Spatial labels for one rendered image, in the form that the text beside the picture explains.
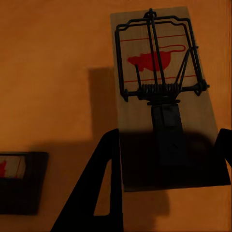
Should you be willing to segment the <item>mousetrap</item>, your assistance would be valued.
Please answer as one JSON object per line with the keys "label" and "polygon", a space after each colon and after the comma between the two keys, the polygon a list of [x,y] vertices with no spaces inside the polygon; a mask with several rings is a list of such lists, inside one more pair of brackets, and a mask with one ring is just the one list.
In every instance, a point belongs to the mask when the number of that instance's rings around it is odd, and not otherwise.
{"label": "mousetrap", "polygon": [[48,156],[0,151],[0,214],[37,215]]}
{"label": "mousetrap", "polygon": [[110,22],[124,193],[231,186],[188,6]]}

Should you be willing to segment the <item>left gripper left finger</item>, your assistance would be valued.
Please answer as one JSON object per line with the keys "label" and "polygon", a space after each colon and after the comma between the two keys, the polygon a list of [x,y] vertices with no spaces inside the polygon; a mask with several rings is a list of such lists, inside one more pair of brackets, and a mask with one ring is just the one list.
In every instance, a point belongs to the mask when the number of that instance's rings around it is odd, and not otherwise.
{"label": "left gripper left finger", "polygon": [[[100,140],[50,232],[124,232],[119,129]],[[107,162],[112,159],[110,214],[94,216]]]}

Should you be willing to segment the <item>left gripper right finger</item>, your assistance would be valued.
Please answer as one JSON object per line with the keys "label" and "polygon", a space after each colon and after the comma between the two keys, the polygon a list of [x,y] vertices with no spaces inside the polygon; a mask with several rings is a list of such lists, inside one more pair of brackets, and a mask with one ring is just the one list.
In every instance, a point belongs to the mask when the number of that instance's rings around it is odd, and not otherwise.
{"label": "left gripper right finger", "polygon": [[222,128],[219,132],[219,137],[226,161],[232,167],[232,131]]}

